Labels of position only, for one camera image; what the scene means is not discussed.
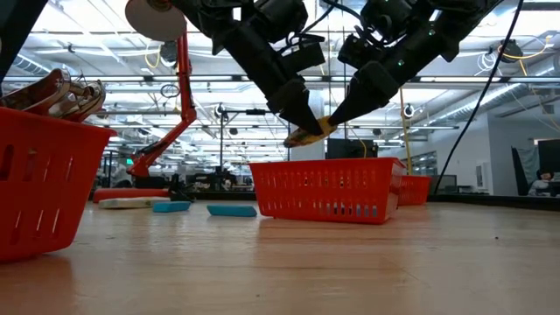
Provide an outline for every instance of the desk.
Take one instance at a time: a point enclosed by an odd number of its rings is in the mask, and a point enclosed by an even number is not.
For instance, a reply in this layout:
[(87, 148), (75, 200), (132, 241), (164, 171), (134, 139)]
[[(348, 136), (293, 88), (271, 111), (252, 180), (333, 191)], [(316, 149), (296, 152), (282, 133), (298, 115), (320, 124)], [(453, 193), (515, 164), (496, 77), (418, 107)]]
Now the desk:
[(253, 190), (253, 186), (252, 185), (232, 185), (231, 190), (232, 191), (237, 191), (237, 192), (251, 192)]
[(0, 264), (0, 312), (557, 315), (560, 309), (560, 213), (437, 203), (403, 206), (385, 225), (369, 226), (209, 217), (205, 206), (158, 214), (88, 206), (70, 248)]

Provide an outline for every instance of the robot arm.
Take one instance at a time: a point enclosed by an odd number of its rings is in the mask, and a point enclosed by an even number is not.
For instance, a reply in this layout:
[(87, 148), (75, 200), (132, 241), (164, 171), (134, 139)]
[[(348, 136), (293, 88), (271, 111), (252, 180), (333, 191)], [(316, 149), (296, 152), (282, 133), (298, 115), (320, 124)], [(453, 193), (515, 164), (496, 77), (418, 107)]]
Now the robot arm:
[[(338, 5), (336, 0), (323, 1)], [(452, 61), (459, 42), (501, 1), (367, 0), (357, 35), (350, 35), (339, 52), (341, 62), (358, 70), (328, 124), (337, 126), (385, 106), (400, 86), (437, 56)], [(319, 43), (301, 45), (286, 56), (270, 46), (302, 31), (307, 19), (302, 0), (170, 2), (212, 39), (213, 54), (226, 49), (232, 55), (262, 90), (273, 113), (309, 134), (323, 134), (308, 106), (304, 79), (298, 75), (325, 62)], [(233, 18), (234, 8), (241, 8), (239, 21)], [(431, 21), (435, 11), (438, 17)]]
[[(312, 134), (322, 133), (308, 105), (309, 90), (298, 74), (325, 62), (319, 43), (283, 56), (270, 43), (300, 32), (307, 20), (301, 0), (171, 0), (213, 41), (213, 54), (226, 49), (261, 89), (273, 113)], [(233, 9), (241, 8), (241, 20)]]
[[(451, 62), (463, 40), (501, 0), (368, 0), (362, 28), (339, 60), (356, 67), (346, 99), (329, 118), (338, 125), (381, 108), (400, 86), (441, 55)], [(430, 21), (435, 10), (437, 18)], [(382, 39), (374, 38), (377, 31)]]

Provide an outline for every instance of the pipe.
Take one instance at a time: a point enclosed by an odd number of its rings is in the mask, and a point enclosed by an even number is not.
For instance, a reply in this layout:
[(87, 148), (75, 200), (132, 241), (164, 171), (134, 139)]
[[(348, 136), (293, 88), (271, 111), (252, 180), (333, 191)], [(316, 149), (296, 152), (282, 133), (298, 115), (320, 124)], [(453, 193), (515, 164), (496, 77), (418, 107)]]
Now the pipe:
[[(556, 53), (541, 62), (530, 67), (530, 70), (535, 76), (556, 76), (560, 74), (560, 63), (558, 58), (560, 52)], [(484, 113), (490, 109), (515, 101), (515, 98), (520, 99), (530, 93), (529, 83), (515, 83), (508, 84), (503, 87), (493, 88), (488, 90), (486, 97), (482, 101), (478, 113)], [(448, 120), (464, 121), (466, 120), (480, 98), (480, 92), (467, 96), (462, 101), (458, 101), (452, 106), (439, 111), (435, 115), (432, 114), (430, 119), (424, 119), (421, 122), (416, 122), (417, 125), (432, 125), (433, 123), (444, 123)]]
[(20, 53), (14, 59), (12, 65), (33, 75), (45, 76), (51, 72), (51, 69), (46, 66), (42, 66), (38, 62), (33, 61)]

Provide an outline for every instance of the teal block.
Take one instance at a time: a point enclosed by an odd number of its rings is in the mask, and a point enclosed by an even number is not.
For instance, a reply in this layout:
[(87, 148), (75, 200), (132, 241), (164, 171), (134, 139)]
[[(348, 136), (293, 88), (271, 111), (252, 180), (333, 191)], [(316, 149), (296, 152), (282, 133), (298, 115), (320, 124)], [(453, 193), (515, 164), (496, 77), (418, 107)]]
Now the teal block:
[(256, 210), (252, 206), (206, 206), (211, 215), (236, 216), (236, 217), (256, 217)]
[(186, 211), (191, 207), (189, 201), (171, 201), (171, 202), (159, 202), (154, 205), (153, 211), (158, 214), (167, 214), (178, 211)]

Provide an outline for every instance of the red plastic basket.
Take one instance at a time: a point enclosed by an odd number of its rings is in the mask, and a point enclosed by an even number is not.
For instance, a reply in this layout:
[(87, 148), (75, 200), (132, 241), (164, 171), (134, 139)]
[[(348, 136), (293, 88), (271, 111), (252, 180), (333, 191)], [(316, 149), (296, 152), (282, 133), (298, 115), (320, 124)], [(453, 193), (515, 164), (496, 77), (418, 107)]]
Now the red plastic basket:
[(381, 224), (396, 210), (403, 164), (396, 158), (251, 164), (262, 215)]
[(72, 243), (113, 134), (0, 108), (0, 261)]
[(399, 206), (420, 206), (428, 200), (431, 178), (425, 176), (403, 175)]

